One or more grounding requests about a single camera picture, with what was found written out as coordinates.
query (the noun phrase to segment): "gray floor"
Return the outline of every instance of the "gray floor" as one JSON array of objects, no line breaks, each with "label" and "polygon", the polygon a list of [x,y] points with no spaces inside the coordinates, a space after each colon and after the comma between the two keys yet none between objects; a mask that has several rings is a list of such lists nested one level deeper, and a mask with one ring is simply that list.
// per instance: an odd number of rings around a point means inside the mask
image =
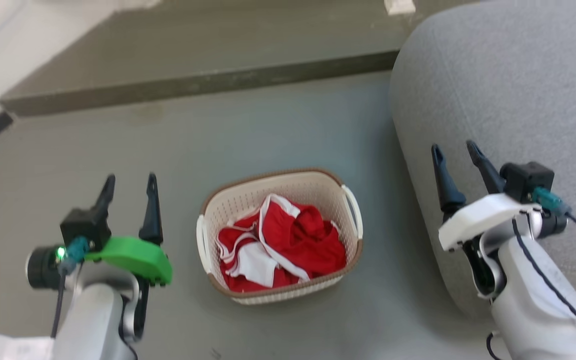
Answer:
[{"label": "gray floor", "polygon": [[[384,0],[163,0],[101,23],[10,89],[2,104],[39,115],[228,89],[250,78],[263,84],[246,71],[392,52],[428,16],[470,2],[416,0],[415,13],[388,16]],[[391,69],[390,59],[379,70]],[[320,73],[332,67],[322,66]],[[356,64],[340,66],[361,73]],[[263,77],[285,83],[311,71]]]},{"label": "gray floor", "polygon": [[[464,319],[441,281],[388,86],[388,73],[372,73],[18,121],[0,135],[0,333],[50,330],[56,294],[31,290],[23,266],[32,248],[60,241],[68,210],[91,205],[115,173],[110,228],[135,235],[155,171],[174,279],[151,291],[142,359],[489,358],[493,326]],[[197,255],[206,196],[245,176],[310,166],[337,173],[358,199],[358,266],[336,287],[284,303],[223,297]]]}]

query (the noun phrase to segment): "laundry basket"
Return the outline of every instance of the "laundry basket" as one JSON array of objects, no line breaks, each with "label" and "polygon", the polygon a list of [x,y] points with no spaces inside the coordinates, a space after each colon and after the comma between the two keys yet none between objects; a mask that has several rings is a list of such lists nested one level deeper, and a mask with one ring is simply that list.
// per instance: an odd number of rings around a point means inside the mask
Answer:
[{"label": "laundry basket", "polygon": [[[277,194],[300,204],[314,205],[324,219],[339,227],[345,247],[345,268],[299,284],[255,292],[228,289],[218,255],[217,235],[228,221],[258,207],[268,194]],[[243,305],[284,301],[326,289],[338,283],[359,260],[364,225],[357,199],[341,180],[329,171],[306,168],[266,173],[226,185],[215,191],[203,205],[197,219],[197,249],[204,271],[220,293]]]}]

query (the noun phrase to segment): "white wall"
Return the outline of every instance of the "white wall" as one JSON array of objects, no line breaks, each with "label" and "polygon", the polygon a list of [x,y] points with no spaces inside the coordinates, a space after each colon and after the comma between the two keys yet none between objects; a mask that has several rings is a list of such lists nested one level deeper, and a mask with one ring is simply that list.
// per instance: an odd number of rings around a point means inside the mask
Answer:
[{"label": "white wall", "polygon": [[0,0],[0,25],[9,20],[0,27],[0,95],[115,11],[154,3],[157,0]]}]

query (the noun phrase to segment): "green indicator light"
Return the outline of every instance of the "green indicator light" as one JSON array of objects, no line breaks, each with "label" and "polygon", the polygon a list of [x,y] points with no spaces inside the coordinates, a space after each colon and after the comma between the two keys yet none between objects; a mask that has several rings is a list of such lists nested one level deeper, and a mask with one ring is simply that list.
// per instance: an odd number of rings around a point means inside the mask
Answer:
[{"label": "green indicator light", "polygon": [[58,247],[57,248],[57,259],[64,260],[65,256],[66,256],[66,248],[64,248],[63,246]]}]

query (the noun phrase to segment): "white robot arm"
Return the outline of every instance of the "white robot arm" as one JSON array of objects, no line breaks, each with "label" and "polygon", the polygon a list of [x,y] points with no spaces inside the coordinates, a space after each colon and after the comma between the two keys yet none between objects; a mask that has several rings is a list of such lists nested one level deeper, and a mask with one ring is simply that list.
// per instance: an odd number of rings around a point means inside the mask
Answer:
[{"label": "white robot arm", "polygon": [[477,145],[469,141],[468,150],[491,194],[465,205],[441,150],[432,148],[446,214],[439,228],[443,250],[466,253],[478,296],[490,302],[513,360],[576,360],[576,291],[535,240],[562,232],[565,218],[503,192],[505,181]]}]

